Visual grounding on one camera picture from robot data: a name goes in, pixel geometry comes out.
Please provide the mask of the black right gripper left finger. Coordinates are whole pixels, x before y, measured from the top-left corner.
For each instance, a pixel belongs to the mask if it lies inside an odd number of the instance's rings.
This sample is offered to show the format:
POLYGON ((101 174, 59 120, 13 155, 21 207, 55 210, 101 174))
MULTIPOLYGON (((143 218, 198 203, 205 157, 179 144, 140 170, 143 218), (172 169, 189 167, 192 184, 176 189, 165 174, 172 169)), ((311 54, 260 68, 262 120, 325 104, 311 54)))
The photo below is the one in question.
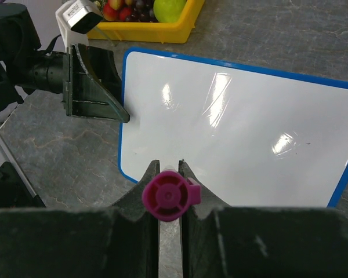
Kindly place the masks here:
POLYGON ((108 207, 0 210, 0 277, 157 277, 158 221, 144 208, 142 179, 108 207))

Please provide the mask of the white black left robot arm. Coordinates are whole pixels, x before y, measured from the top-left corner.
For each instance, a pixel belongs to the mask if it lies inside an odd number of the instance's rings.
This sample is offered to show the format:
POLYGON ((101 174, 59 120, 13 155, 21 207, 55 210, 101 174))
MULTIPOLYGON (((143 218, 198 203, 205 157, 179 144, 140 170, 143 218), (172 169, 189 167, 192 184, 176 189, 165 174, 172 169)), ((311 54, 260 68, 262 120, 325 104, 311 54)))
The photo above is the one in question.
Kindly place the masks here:
POLYGON ((88 42, 87 33, 102 18, 91 1, 64 3, 56 20, 65 50, 57 52, 55 41, 41 49, 25 5, 0 3, 0 112, 23 103, 17 92, 21 87, 27 94, 36 90, 61 94, 68 116, 128 122, 114 53, 88 42))

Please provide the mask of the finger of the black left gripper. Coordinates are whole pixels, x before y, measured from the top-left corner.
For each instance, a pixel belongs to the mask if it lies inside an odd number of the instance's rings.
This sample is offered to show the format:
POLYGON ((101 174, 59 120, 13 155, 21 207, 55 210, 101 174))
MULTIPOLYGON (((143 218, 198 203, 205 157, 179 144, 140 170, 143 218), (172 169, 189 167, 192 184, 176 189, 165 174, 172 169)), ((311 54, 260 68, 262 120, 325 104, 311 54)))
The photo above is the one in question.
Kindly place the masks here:
POLYGON ((123 107, 121 89, 118 78, 101 82, 94 75, 72 74, 66 91, 66 115, 127 123, 130 115, 123 107))
POLYGON ((121 78, 115 66, 114 52, 94 46, 75 45, 75 91, 86 93, 82 78, 98 80, 110 93, 121 92, 121 78))

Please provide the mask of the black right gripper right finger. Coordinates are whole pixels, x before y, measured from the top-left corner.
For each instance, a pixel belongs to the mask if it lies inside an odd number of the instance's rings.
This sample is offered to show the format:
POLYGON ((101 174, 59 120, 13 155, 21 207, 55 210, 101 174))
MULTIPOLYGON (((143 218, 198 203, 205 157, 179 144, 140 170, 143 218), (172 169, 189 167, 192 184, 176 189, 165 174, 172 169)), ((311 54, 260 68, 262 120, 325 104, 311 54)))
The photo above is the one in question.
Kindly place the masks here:
POLYGON ((184 277, 348 277, 348 219, 332 208, 233 207, 202 186, 180 235, 184 277))

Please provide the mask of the magenta capped whiteboard marker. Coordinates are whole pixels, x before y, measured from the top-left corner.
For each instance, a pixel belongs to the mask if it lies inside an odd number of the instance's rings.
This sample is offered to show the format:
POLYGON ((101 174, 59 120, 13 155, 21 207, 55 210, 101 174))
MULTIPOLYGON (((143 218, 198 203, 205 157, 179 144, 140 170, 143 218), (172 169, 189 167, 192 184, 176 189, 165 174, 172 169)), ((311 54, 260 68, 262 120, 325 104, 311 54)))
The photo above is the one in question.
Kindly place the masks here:
POLYGON ((201 186, 193 178, 184 178, 173 168, 165 168, 144 187, 142 203, 156 219, 172 222, 190 206, 201 203, 201 186))

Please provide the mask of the blue framed whiteboard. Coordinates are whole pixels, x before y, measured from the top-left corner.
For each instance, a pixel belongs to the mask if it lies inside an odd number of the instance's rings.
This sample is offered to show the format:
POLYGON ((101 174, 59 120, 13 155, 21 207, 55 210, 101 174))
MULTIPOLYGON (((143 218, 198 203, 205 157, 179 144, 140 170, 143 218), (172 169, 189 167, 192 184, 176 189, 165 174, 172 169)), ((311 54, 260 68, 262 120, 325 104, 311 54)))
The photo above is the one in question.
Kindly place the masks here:
POLYGON ((233 206, 334 207, 348 182, 348 82, 159 50, 125 53, 118 166, 186 162, 233 206))

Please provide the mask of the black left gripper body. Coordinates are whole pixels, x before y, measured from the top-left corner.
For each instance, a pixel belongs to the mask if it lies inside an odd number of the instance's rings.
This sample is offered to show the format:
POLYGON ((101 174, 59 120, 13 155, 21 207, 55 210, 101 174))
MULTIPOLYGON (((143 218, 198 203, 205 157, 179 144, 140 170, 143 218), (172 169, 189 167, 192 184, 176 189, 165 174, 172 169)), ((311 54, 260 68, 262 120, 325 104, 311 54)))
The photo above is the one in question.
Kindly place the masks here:
POLYGON ((43 90, 63 95, 68 116, 86 116, 84 97, 89 90, 89 77, 84 69, 88 47, 73 45, 68 53, 51 52, 28 59, 24 67, 14 67, 14 83, 27 94, 43 90))

